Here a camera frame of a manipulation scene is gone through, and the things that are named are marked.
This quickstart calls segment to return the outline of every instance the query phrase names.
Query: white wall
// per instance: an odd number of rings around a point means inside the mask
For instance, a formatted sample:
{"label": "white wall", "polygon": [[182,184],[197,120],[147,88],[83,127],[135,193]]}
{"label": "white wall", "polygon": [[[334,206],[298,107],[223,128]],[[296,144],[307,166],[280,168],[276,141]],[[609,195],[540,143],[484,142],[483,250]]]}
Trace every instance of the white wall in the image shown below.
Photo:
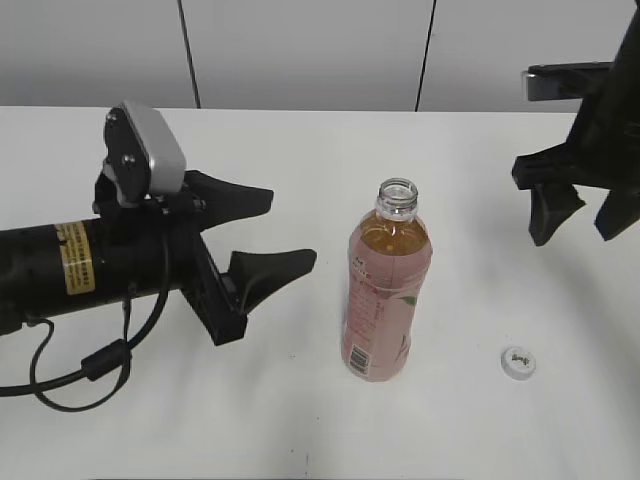
{"label": "white wall", "polygon": [[[432,0],[183,0],[209,108],[412,110]],[[422,110],[528,103],[520,72],[611,60],[633,0],[439,0]],[[192,107],[176,0],[0,0],[0,105]]]}
{"label": "white wall", "polygon": [[421,110],[576,111],[526,102],[529,65],[612,61],[633,0],[440,0]]}
{"label": "white wall", "polygon": [[203,106],[411,110],[431,0],[185,0]]}
{"label": "white wall", "polygon": [[2,0],[0,104],[194,105],[174,0]]}

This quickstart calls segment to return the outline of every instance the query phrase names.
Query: yellow warning label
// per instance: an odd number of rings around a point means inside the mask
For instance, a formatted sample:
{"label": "yellow warning label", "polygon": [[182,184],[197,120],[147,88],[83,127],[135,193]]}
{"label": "yellow warning label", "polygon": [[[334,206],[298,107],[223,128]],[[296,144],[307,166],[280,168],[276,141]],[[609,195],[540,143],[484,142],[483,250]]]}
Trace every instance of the yellow warning label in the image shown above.
{"label": "yellow warning label", "polygon": [[67,295],[93,292],[96,289],[96,278],[84,224],[60,223],[55,227],[60,241]]}

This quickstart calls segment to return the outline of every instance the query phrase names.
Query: black cylindrical motor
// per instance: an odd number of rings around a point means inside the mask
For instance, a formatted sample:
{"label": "black cylindrical motor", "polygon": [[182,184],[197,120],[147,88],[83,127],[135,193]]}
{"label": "black cylindrical motor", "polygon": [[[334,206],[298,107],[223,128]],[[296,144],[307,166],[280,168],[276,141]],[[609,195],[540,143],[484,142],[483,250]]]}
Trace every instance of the black cylindrical motor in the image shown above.
{"label": "black cylindrical motor", "polygon": [[[161,233],[145,218],[118,237],[101,219],[0,232],[0,306],[35,320],[158,292]],[[190,229],[170,220],[165,228],[179,288],[193,272]]]}

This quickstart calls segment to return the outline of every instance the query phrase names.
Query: robotic arm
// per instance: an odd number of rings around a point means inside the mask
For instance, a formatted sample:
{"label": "robotic arm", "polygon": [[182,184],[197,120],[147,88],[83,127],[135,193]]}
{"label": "robotic arm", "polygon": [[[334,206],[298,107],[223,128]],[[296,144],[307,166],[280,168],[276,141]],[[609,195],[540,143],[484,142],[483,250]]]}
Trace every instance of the robotic arm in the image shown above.
{"label": "robotic arm", "polygon": [[[215,345],[243,338],[247,315],[272,293],[309,273],[313,250],[258,255],[233,252],[221,273],[200,233],[216,225],[267,213],[273,192],[185,171],[186,160],[159,112],[124,102],[104,127],[108,154],[95,185],[99,218],[0,232],[0,335],[23,324],[49,325],[34,355],[29,385],[0,387],[0,397],[35,394],[48,406],[82,411],[101,404],[129,377],[131,351],[155,326],[169,290],[179,289]],[[142,329],[127,336],[131,299],[157,294]],[[51,338],[47,318],[123,302],[122,339],[47,382],[35,366]],[[85,407],[64,407],[44,392],[121,368],[113,392]]]}
{"label": "robotic arm", "polygon": [[530,100],[581,98],[565,143],[516,159],[513,179],[531,191],[529,232],[546,244],[585,203],[574,185],[609,190],[595,221],[610,240],[640,219],[640,13],[615,61],[530,67]]}

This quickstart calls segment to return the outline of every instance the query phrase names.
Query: plastic bottle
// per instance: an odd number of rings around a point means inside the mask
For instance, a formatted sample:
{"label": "plastic bottle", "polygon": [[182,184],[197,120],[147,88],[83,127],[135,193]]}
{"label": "plastic bottle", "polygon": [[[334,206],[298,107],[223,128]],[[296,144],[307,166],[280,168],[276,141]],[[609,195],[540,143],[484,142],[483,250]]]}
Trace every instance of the plastic bottle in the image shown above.
{"label": "plastic bottle", "polygon": [[433,253],[417,216],[418,189],[391,178],[376,208],[349,240],[349,306],[342,357],[368,381],[388,380],[404,367],[420,287]]}

